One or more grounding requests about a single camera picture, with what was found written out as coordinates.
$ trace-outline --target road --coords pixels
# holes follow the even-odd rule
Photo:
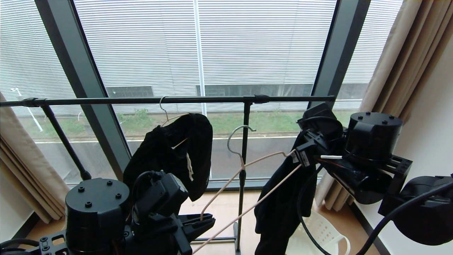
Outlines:
[[[247,161],[267,154],[290,152],[295,137],[251,137],[248,139]],[[141,141],[128,141],[133,154]],[[81,181],[78,170],[61,142],[37,142],[44,156],[64,177],[66,183]],[[241,151],[242,139],[232,139],[230,146]],[[93,177],[115,178],[110,164],[97,141],[72,142],[72,146],[84,167]],[[213,179],[229,179],[240,167],[239,158],[227,150],[226,138],[215,138],[212,142],[211,168]],[[283,156],[265,159],[247,168],[247,178],[270,177],[283,161]]]

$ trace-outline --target beige curtain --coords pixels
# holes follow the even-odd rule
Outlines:
[[[388,113],[407,121],[453,33],[451,0],[405,0],[395,19],[359,112]],[[340,210],[349,193],[325,174],[315,201]]]
[[[0,93],[0,100],[5,98]],[[46,223],[65,213],[69,191],[63,179],[9,107],[0,108],[0,171]]]

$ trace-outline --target white plastic basket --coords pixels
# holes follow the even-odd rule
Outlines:
[[[347,243],[345,255],[349,255],[351,244],[349,243],[348,238],[340,234],[326,218],[322,217],[319,213],[312,211],[309,218],[304,217],[304,221],[313,238],[323,249],[332,255],[338,255],[338,242],[344,238]],[[289,239],[286,255],[308,254],[317,255],[322,254],[322,252],[316,248],[313,242],[311,242],[302,227],[302,224],[300,224]]]

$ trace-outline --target hanger hook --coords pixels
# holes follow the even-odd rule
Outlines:
[[[163,96],[159,101],[159,107],[165,112],[165,116],[167,117],[167,121],[169,120],[169,115],[167,111],[162,107],[162,99],[166,98],[167,96]]]
[[[239,152],[234,152],[234,151],[231,150],[231,148],[230,148],[230,140],[231,140],[231,137],[234,135],[234,133],[235,133],[236,131],[238,131],[238,130],[241,129],[241,128],[248,128],[248,129],[249,129],[250,131],[252,131],[252,132],[255,132],[255,131],[256,131],[256,129],[251,128],[249,125],[238,126],[237,128],[235,128],[235,129],[233,130],[233,132],[232,132],[232,133],[230,134],[230,136],[228,137],[228,141],[227,141],[227,143],[226,143],[226,147],[228,148],[228,150],[229,150],[231,153],[234,153],[234,154],[236,154],[236,155],[239,155],[239,156],[241,157],[241,161],[242,161],[242,154],[240,154]]]

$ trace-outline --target white wall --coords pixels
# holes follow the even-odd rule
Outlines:
[[[0,242],[11,239],[33,210],[0,173]]]
[[[453,151],[453,37],[435,67],[410,120],[403,126],[394,154],[414,161],[406,181],[418,176],[449,176]],[[382,219],[380,203],[359,205],[372,227]],[[393,222],[379,235],[393,255],[453,254],[453,241],[439,246],[416,243],[401,234]]]

